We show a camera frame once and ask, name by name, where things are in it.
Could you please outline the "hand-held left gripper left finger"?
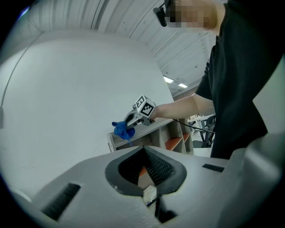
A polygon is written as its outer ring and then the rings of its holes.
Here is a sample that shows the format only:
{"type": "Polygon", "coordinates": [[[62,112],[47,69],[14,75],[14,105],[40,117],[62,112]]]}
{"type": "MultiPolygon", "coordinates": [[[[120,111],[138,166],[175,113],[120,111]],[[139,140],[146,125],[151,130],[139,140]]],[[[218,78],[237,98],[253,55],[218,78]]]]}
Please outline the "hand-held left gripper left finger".
{"type": "Polygon", "coordinates": [[[106,180],[105,168],[133,148],[86,159],[46,184],[33,198],[42,210],[69,184],[79,191],[58,220],[65,228],[159,228],[161,223],[142,197],[122,195],[106,180]]]}

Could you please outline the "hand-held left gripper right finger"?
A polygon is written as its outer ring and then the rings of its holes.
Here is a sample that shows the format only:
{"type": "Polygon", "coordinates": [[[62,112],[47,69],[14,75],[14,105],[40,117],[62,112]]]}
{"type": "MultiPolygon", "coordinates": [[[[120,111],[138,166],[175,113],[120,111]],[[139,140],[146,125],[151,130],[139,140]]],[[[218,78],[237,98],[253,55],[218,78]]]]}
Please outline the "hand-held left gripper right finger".
{"type": "Polygon", "coordinates": [[[147,213],[146,228],[216,228],[227,199],[226,159],[185,155],[144,147],[147,169],[155,179],[157,215],[147,213]]]}

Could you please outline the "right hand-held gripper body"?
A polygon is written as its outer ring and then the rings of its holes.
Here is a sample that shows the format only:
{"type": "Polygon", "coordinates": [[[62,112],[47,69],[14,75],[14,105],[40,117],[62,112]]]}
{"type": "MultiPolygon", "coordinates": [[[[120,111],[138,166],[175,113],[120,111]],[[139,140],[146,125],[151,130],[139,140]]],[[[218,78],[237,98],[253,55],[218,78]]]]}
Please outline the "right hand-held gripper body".
{"type": "Polygon", "coordinates": [[[156,104],[145,95],[141,95],[133,105],[134,119],[133,121],[143,121],[143,125],[149,126],[153,123],[150,119],[156,104]]]}

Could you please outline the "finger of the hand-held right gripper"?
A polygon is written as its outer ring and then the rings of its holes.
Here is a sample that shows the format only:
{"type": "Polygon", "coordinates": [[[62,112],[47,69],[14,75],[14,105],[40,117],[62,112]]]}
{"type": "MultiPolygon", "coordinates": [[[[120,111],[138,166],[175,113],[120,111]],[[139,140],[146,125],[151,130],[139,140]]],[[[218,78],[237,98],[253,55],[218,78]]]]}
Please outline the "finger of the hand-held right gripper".
{"type": "Polygon", "coordinates": [[[143,124],[143,121],[133,121],[133,122],[128,122],[126,124],[126,129],[131,129],[131,128],[135,128],[136,126],[143,124]]]}
{"type": "Polygon", "coordinates": [[[134,119],[134,110],[131,110],[124,118],[123,121],[125,121],[126,123],[132,123],[134,119]]]}

